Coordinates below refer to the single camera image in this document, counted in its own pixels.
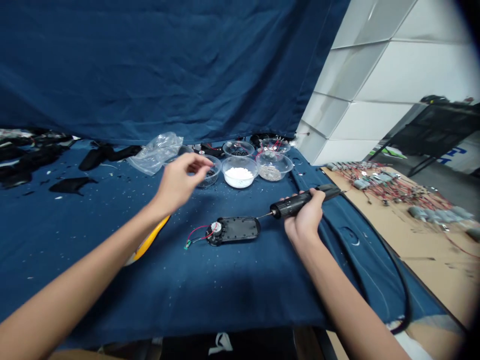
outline hand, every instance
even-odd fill
[[[186,153],[165,166],[160,187],[148,206],[154,213],[173,214],[184,205],[214,164],[204,156]]]
[[[312,199],[305,204],[296,216],[291,216],[285,219],[285,232],[294,246],[296,246],[302,239],[310,238],[315,235],[318,236],[318,228],[320,220],[322,220],[323,211],[322,203],[325,199],[323,191],[311,188],[310,194]]]

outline blue backdrop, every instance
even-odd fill
[[[350,0],[5,1],[0,127],[292,135]]]

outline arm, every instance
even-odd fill
[[[310,274],[349,358],[409,359],[321,242],[318,227],[325,194],[314,189],[310,192],[312,200],[297,216],[285,220],[285,231]]]
[[[43,359],[52,352],[156,225],[188,201],[212,165],[192,153],[169,164],[147,206],[0,324],[0,359]]]

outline blue cloth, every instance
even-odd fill
[[[133,145],[292,136],[349,2],[8,1],[0,127]]]
[[[146,176],[126,162],[89,171],[98,184],[84,186],[80,191],[84,196],[49,192],[56,177],[85,176],[77,169],[88,151],[81,147],[77,143],[56,163],[36,171],[31,183],[0,194],[0,321],[100,244],[156,193],[161,171]],[[184,250],[189,233],[198,226],[218,217],[263,215],[280,197],[297,193],[297,182],[301,190],[329,182],[296,149],[288,154],[296,166],[281,181],[258,177],[250,187],[234,189],[220,174],[211,187],[196,189],[146,254],[121,270],[66,344],[89,347],[288,325],[330,329],[281,221],[263,218],[261,234],[251,242],[212,247],[199,241]],[[22,196],[30,191],[34,193]],[[373,310],[384,322],[397,319],[404,313],[404,291],[372,229],[341,197],[324,204],[324,217],[328,221],[321,223],[321,239],[345,274],[359,288],[339,241],[346,244],[359,269]],[[195,236],[202,234],[198,230]],[[418,281],[408,272],[405,275],[414,318],[442,314]]]

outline electric screwdriver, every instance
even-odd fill
[[[325,193],[324,202],[338,196],[342,191],[335,184],[325,184],[317,186],[315,189],[323,191]],[[270,205],[270,212],[257,217],[261,219],[266,216],[273,216],[275,219],[286,218],[290,216],[295,216],[299,211],[312,199],[312,195],[309,191],[301,193],[297,196],[292,196],[288,199],[277,201]]]

